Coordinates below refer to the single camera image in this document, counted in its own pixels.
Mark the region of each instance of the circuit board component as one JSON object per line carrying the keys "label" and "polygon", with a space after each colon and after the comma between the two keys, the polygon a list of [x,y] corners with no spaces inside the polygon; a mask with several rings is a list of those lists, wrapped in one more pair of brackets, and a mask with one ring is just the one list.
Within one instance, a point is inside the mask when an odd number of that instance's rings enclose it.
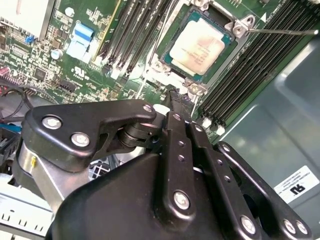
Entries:
{"label": "circuit board component", "polygon": [[190,21],[170,50],[171,63],[192,76],[204,75],[224,50],[223,37],[203,18]]}
{"label": "circuit board component", "polygon": [[55,0],[0,0],[0,21],[42,40],[48,30]]}

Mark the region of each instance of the black memory slot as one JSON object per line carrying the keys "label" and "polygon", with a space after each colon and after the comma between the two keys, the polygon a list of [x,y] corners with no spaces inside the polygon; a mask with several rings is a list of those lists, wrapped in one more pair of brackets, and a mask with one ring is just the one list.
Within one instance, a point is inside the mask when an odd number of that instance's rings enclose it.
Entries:
{"label": "black memory slot", "polygon": [[134,5],[131,9],[132,13],[129,15],[129,17],[126,21],[126,24],[124,26],[124,30],[123,30],[122,35],[120,37],[120,40],[118,41],[118,44],[116,45],[116,47],[111,50],[112,53],[109,58],[110,64],[112,64],[113,61],[115,60],[115,58],[120,54],[120,51],[128,38],[128,34],[132,30],[133,26],[136,24],[135,18],[137,16],[137,13],[139,13],[142,10],[142,7],[143,7],[142,1],[137,0],[134,3]]}
{"label": "black memory slot", "polygon": [[[312,23],[310,23],[307,28],[310,29],[312,26],[314,26],[315,23],[317,23],[317,21],[313,21]],[[294,39],[290,40],[290,43],[280,51],[279,57],[277,57],[277,60],[273,61],[274,63],[270,68],[272,70],[276,69],[277,65],[280,63],[280,59],[285,58],[288,51],[292,51],[295,48],[295,46],[299,43],[299,41],[301,41],[301,39],[303,39],[302,36],[294,36]],[[247,99],[247,97],[250,96],[255,91],[255,89],[263,81],[266,80],[268,75],[272,73],[272,70],[264,72],[263,75],[260,76],[260,80],[254,82],[254,85],[248,90],[248,92],[246,92],[245,94],[242,94],[241,98],[239,98],[236,101],[233,101],[233,103],[231,104],[231,107],[228,109],[225,109],[221,117],[223,119],[228,119],[233,114],[233,112],[237,110],[240,107],[240,105]]]}
{"label": "black memory slot", "polygon": [[115,29],[114,34],[112,35],[111,39],[108,41],[105,41],[103,43],[102,48],[100,49],[98,55],[101,55],[102,58],[105,58],[106,55],[108,54],[108,51],[110,49],[110,46],[113,45],[115,39],[117,38],[117,36],[122,32],[123,29],[123,25],[125,25],[127,23],[127,19],[129,16],[129,9],[130,9],[130,5],[131,5],[131,1],[128,0],[125,4],[125,7],[119,12],[120,19],[119,19],[119,23],[117,25],[117,28]]}
{"label": "black memory slot", "polygon": [[137,65],[142,53],[144,52],[146,45],[148,45],[148,43],[151,42],[152,34],[155,32],[157,26],[159,25],[163,15],[166,12],[166,9],[169,7],[170,2],[171,2],[170,0],[163,1],[164,4],[161,5],[159,13],[155,17],[154,21],[150,24],[150,27],[148,27],[147,33],[143,37],[141,43],[137,48],[137,51],[134,54],[134,57],[130,61],[129,67],[127,68],[127,71],[126,71],[127,74],[130,74],[132,72],[132,70]]}
{"label": "black memory slot", "polygon": [[[277,16],[274,16],[273,19],[277,18],[279,20],[277,21],[271,21],[266,28],[268,29],[277,29],[280,22],[287,19],[286,16],[290,13],[292,9],[294,9],[294,5],[297,4],[297,2],[286,2],[284,6],[280,9],[280,12],[278,12]],[[220,84],[212,91],[212,95],[207,97],[207,99],[204,101],[203,106],[208,104],[208,106],[205,107],[205,111],[212,111],[212,109],[209,109],[209,107],[215,107],[209,103],[215,104],[216,100],[220,97],[220,95],[227,89],[232,88],[233,79],[238,75],[238,73],[241,71],[242,68],[246,66],[248,61],[250,60],[250,57],[255,54],[255,52],[259,51],[262,42],[265,42],[270,38],[271,35],[266,36],[265,34],[259,34],[253,43],[251,44],[250,48],[247,49],[245,54],[243,54],[240,59],[235,63],[235,65],[232,67],[232,70],[230,70],[227,75],[224,77],[224,79],[220,82]]]}
{"label": "black memory slot", "polygon": [[[301,19],[303,18],[296,18],[297,22],[295,23],[294,28],[291,27],[291,29],[307,30],[315,23],[312,16],[304,18],[304,20],[300,21]],[[247,76],[246,78],[248,80],[246,84],[237,89],[234,95],[232,95],[233,98],[229,98],[228,101],[224,103],[230,107],[234,104],[242,104],[245,99],[260,85],[260,83],[265,80],[268,74],[277,67],[277,65],[280,63],[280,60],[284,59],[284,57],[287,55],[287,52],[291,51],[301,39],[302,38],[300,36],[282,35],[281,38],[278,39],[280,42],[277,40],[278,44],[274,44],[272,47],[270,47],[269,56],[272,56],[272,59],[263,57],[261,63],[259,64],[259,73],[253,72]],[[221,108],[221,110],[217,111],[216,114],[219,116],[225,116],[228,111],[229,108]]]}
{"label": "black memory slot", "polygon": [[145,30],[145,27],[148,23],[148,19],[152,15],[152,12],[153,12],[152,6],[155,1],[156,0],[149,1],[148,5],[145,7],[145,10],[143,11],[143,14],[141,16],[142,20],[140,19],[137,30],[134,32],[134,35],[133,35],[132,39],[130,40],[130,43],[127,45],[126,50],[122,53],[121,59],[118,63],[119,68],[122,68],[126,64],[126,62],[129,59],[131,52],[133,51],[137,41],[139,40],[141,34]]}
{"label": "black memory slot", "polygon": [[[319,8],[305,0],[287,0],[265,29],[308,30],[319,22]],[[285,34],[258,34],[248,49],[210,92],[200,114],[226,121],[270,76],[303,39]]]}
{"label": "black memory slot", "polygon": [[[297,11],[296,14],[293,16],[294,19],[297,19],[301,14],[302,11]],[[290,23],[290,20],[287,20],[284,22],[283,27],[285,29],[291,28],[291,26],[294,23]],[[239,96],[240,92],[242,91],[242,88],[244,87],[245,89],[252,84],[251,78],[249,77],[250,75],[253,75],[253,77],[258,76],[258,73],[263,71],[268,67],[268,65],[271,63],[270,59],[266,59],[266,55],[272,56],[273,54],[271,53],[272,50],[274,50],[274,46],[276,46],[279,41],[282,38],[285,38],[287,36],[281,36],[279,34],[270,34],[269,41],[266,41],[265,44],[259,49],[257,54],[250,59],[250,65],[246,68],[243,68],[241,70],[241,75],[238,74],[238,81],[235,81],[235,86],[232,86],[224,93],[219,102],[216,102],[216,106],[214,107],[214,114],[216,115],[221,115],[221,111],[219,111],[222,106],[225,106],[225,103],[229,104],[230,101],[232,100],[232,97],[237,97]]]}

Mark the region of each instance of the metal bolt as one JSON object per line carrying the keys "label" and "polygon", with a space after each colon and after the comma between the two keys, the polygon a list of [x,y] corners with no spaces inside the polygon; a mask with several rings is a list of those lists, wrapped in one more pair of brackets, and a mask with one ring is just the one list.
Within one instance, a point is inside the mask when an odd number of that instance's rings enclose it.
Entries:
{"label": "metal bolt", "polygon": [[179,141],[179,146],[184,147],[186,144],[183,141]]}
{"label": "metal bolt", "polygon": [[175,204],[182,210],[187,210],[190,207],[190,201],[183,192],[176,191],[173,195]]}
{"label": "metal bolt", "polygon": [[146,110],[148,113],[152,112],[152,108],[149,105],[143,105],[143,109]]}
{"label": "metal bolt", "polygon": [[303,234],[308,234],[308,230],[306,229],[305,225],[303,225],[300,221],[296,221],[296,225]]}
{"label": "metal bolt", "polygon": [[289,222],[287,219],[283,220],[283,222],[284,222],[284,225],[285,225],[286,229],[287,229],[290,233],[296,234],[296,229],[295,229],[295,227],[292,225],[291,222]]}
{"label": "metal bolt", "polygon": [[47,129],[52,129],[52,130],[59,129],[59,128],[62,126],[61,121],[60,121],[58,118],[53,117],[53,116],[45,117],[45,118],[42,120],[42,124],[43,124],[43,126],[45,126]]}
{"label": "metal bolt", "polygon": [[183,155],[179,155],[178,159],[180,162],[184,162],[185,161],[185,157]]}
{"label": "metal bolt", "polygon": [[90,139],[89,139],[88,135],[86,135],[82,132],[74,133],[71,136],[71,141],[73,142],[74,145],[76,145],[78,147],[82,147],[82,148],[88,146],[90,143]]}
{"label": "metal bolt", "polygon": [[230,148],[227,145],[223,144],[222,147],[225,151],[230,152]]}
{"label": "metal bolt", "polygon": [[175,118],[175,119],[177,119],[178,121],[180,121],[181,120],[181,117],[178,115],[178,114],[173,114],[173,117]]}
{"label": "metal bolt", "polygon": [[199,127],[198,125],[195,125],[195,129],[196,129],[198,132],[202,132],[202,128]]}
{"label": "metal bolt", "polygon": [[254,223],[248,218],[247,216],[242,216],[241,217],[241,223],[244,227],[244,229],[250,233],[250,234],[255,234],[256,233],[256,227]]}

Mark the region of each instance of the black plastic linkage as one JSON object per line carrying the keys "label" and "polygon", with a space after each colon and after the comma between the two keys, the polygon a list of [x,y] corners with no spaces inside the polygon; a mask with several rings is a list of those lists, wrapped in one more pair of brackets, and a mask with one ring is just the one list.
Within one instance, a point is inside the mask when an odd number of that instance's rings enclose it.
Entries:
{"label": "black plastic linkage", "polygon": [[307,224],[229,144],[221,141],[214,148],[226,157],[229,166],[240,179],[241,192],[253,201],[257,208],[255,217],[268,236],[272,239],[313,239]]}
{"label": "black plastic linkage", "polygon": [[192,140],[194,166],[203,170],[213,209],[226,239],[268,239],[262,235],[225,157],[213,150],[206,132],[191,123],[188,137]]}
{"label": "black plastic linkage", "polygon": [[124,127],[119,134],[121,143],[129,148],[143,147],[154,149],[162,133],[165,116],[157,113],[155,120],[150,123],[134,123]]}
{"label": "black plastic linkage", "polygon": [[[135,123],[151,123],[156,111],[143,100],[120,100],[35,107],[22,123],[26,147],[69,172],[79,172],[90,162],[106,157],[113,149],[121,149],[117,131]],[[58,129],[45,127],[47,117],[58,119]],[[74,134],[85,134],[87,146],[72,142]]]}
{"label": "black plastic linkage", "polygon": [[196,217],[192,147],[185,120],[174,111],[166,120],[154,211],[166,229],[184,231]]}

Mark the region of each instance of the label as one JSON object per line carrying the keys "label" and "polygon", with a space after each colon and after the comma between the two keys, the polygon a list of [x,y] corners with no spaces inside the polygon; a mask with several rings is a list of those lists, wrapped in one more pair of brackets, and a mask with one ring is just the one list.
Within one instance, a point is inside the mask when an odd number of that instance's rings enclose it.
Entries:
{"label": "label", "polygon": [[320,183],[319,179],[303,166],[274,187],[274,191],[288,204]]}

